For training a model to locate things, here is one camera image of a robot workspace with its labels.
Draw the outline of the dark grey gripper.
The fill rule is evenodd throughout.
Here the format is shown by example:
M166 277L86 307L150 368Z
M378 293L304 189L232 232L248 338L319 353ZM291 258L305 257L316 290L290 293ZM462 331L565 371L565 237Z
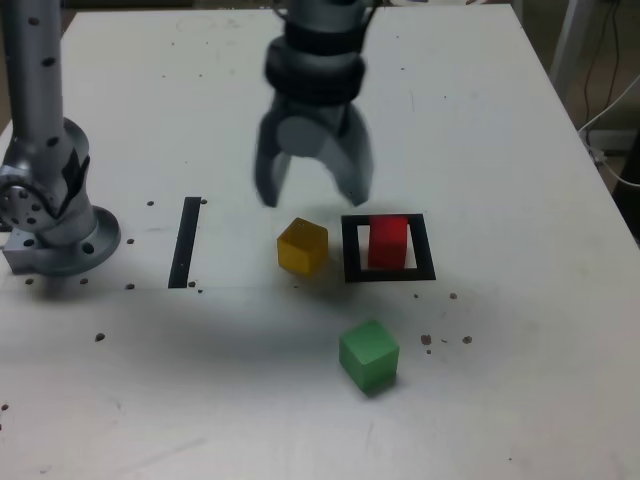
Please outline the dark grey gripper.
M322 163L352 205L368 201L374 171L370 139L350 103L313 105L274 95L259 125L254 162L254 183L267 207L278 205L290 155Z

